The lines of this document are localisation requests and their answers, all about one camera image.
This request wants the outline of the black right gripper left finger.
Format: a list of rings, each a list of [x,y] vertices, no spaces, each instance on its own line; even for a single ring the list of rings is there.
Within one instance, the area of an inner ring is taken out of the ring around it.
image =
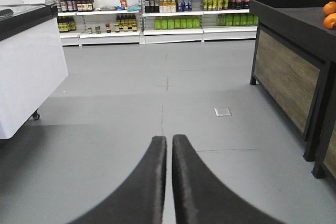
[[[166,137],[152,137],[142,159],[125,181],[71,223],[162,223],[166,156]]]

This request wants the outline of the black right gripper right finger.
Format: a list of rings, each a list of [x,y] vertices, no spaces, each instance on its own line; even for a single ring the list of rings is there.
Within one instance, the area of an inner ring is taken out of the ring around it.
[[[177,223],[279,223],[239,197],[205,165],[187,136],[172,142],[172,184]]]

